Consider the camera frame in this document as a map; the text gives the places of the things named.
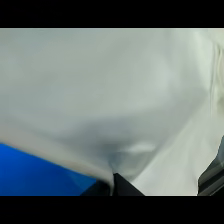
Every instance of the white cloth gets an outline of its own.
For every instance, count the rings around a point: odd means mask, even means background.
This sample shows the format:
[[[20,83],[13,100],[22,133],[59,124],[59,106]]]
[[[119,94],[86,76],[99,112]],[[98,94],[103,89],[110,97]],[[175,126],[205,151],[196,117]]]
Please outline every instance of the white cloth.
[[[0,49],[2,142],[111,186],[118,172],[145,195],[197,195],[224,133],[206,32],[1,29]]]

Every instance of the blue fabric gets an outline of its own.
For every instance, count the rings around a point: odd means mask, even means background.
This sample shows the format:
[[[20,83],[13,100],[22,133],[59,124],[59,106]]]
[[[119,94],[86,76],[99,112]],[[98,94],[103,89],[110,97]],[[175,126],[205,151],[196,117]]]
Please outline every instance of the blue fabric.
[[[78,196],[95,181],[0,144],[0,195]]]

